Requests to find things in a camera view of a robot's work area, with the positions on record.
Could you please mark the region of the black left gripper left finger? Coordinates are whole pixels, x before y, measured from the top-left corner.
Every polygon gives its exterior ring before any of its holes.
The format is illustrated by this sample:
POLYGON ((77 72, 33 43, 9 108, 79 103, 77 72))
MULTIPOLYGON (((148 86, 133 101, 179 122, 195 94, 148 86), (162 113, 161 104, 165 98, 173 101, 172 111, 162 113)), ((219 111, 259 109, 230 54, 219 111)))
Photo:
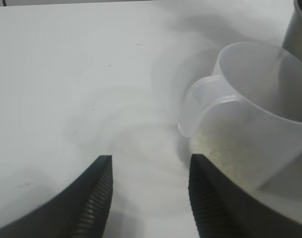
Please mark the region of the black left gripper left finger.
POLYGON ((101 238, 112 196, 112 156, 99 156, 53 199, 0 228, 0 238, 101 238))

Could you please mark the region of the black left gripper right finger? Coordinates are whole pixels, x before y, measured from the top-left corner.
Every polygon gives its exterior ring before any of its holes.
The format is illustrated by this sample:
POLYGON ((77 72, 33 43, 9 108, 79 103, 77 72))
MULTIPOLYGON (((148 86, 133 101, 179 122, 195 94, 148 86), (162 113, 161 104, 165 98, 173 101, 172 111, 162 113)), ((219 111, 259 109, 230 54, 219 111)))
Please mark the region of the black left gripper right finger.
POLYGON ((204 155, 191 157, 188 193, 201 238, 302 238, 302 224, 244 192, 204 155))

